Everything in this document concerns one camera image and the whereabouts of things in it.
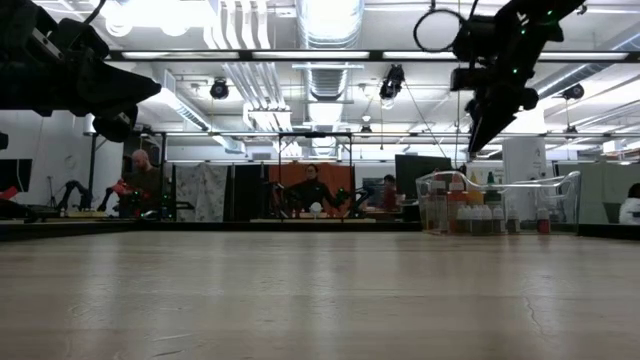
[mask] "woman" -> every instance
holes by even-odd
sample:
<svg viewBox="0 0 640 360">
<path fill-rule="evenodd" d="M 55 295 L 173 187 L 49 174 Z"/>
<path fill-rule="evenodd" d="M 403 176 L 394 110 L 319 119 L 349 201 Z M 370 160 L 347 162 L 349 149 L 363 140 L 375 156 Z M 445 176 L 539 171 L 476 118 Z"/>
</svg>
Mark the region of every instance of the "woman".
<svg viewBox="0 0 640 360">
<path fill-rule="evenodd" d="M 627 200 L 620 207 L 620 224 L 640 225 L 640 183 L 631 186 Z"/>
<path fill-rule="evenodd" d="M 299 205 L 295 206 L 298 213 L 300 208 L 309 212 L 309 207 L 313 203 L 319 203 L 322 205 L 323 200 L 327 200 L 329 205 L 334 208 L 338 208 L 339 205 L 336 199 L 329 192 L 329 188 L 324 183 L 318 180 L 319 169 L 316 165 L 310 164 L 305 170 L 307 180 L 295 184 L 285 190 L 285 196 L 293 198 L 293 200 Z"/>
</svg>

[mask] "curtain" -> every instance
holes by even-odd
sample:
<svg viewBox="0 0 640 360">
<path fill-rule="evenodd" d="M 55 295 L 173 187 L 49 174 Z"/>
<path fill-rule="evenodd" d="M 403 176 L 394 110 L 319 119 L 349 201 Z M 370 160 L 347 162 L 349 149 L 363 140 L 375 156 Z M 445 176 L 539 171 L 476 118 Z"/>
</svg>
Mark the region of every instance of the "curtain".
<svg viewBox="0 0 640 360">
<path fill-rule="evenodd" d="M 222 222 L 226 183 L 226 166 L 177 166 L 176 200 L 188 201 L 195 207 L 178 211 L 178 221 Z"/>
<path fill-rule="evenodd" d="M 262 179 L 263 167 L 265 179 Z M 269 178 L 268 169 L 268 165 L 236 165 L 234 184 L 231 167 L 229 167 L 224 199 L 224 221 L 250 221 L 264 216 L 262 211 L 266 212 L 269 206 L 268 189 L 265 184 Z"/>
</svg>

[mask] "clear plastic bin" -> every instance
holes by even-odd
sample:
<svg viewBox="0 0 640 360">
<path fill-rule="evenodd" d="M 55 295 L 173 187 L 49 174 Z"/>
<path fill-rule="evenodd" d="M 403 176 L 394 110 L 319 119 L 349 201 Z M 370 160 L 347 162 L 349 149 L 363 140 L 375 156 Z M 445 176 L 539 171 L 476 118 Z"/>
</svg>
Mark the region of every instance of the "clear plastic bin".
<svg viewBox="0 0 640 360">
<path fill-rule="evenodd" d="M 434 234 L 576 232 L 581 174 L 479 185 L 458 171 L 416 180 L 423 229 Z"/>
</svg>

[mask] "man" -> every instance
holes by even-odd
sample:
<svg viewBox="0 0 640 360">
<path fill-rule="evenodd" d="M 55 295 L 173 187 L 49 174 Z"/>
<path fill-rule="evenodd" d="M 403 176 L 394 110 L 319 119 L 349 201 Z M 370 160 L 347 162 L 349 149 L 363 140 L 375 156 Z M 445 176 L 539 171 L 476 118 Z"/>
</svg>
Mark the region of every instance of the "man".
<svg viewBox="0 0 640 360">
<path fill-rule="evenodd" d="M 388 212 L 398 210 L 398 206 L 396 205 L 396 178 L 391 174 L 384 177 L 382 208 Z"/>
<path fill-rule="evenodd" d="M 124 175 L 124 181 L 130 188 L 141 190 L 140 208 L 142 211 L 155 210 L 160 206 L 162 183 L 160 170 L 149 162 L 149 154 L 139 149 L 132 155 L 134 172 Z M 132 195 L 134 190 L 127 190 L 124 195 Z"/>
</svg>

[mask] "bald man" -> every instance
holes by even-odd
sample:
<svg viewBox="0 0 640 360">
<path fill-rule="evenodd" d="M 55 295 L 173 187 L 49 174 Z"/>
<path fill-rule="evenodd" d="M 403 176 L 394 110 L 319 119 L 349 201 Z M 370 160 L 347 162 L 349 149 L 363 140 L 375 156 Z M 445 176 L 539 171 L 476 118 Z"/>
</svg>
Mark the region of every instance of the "bald man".
<svg viewBox="0 0 640 360">
<path fill-rule="evenodd" d="M 142 189 L 150 198 L 143 201 L 143 210 L 155 210 L 160 206 L 162 183 L 160 182 L 160 170 L 149 162 L 149 154 L 140 149 L 131 156 L 135 171 L 124 176 L 124 181 L 135 189 Z"/>
</svg>

